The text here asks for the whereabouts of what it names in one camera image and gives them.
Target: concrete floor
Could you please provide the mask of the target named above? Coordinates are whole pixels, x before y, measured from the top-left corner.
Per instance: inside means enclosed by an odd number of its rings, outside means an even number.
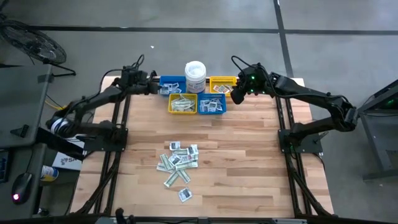
[[[395,0],[279,0],[286,29],[397,30]],[[129,27],[212,27],[277,29],[273,0],[13,0],[5,9],[28,24]],[[238,55],[285,74],[278,34],[169,32],[47,32],[68,54],[64,66],[76,77],[57,78],[49,95],[60,104],[98,89],[112,68],[132,64],[145,54],[143,70],[183,74],[185,63],[202,61],[209,75],[235,75]],[[360,106],[396,80],[398,36],[287,35],[294,77],[306,86],[347,96]],[[0,62],[29,65],[23,53],[0,43]],[[328,116],[311,107],[314,119]],[[46,108],[43,120],[53,111]],[[398,179],[363,182],[377,171],[361,124],[352,133],[331,131],[322,139],[326,176],[335,213],[341,217],[398,221]],[[44,206],[52,215],[67,209],[73,184],[47,190]]]

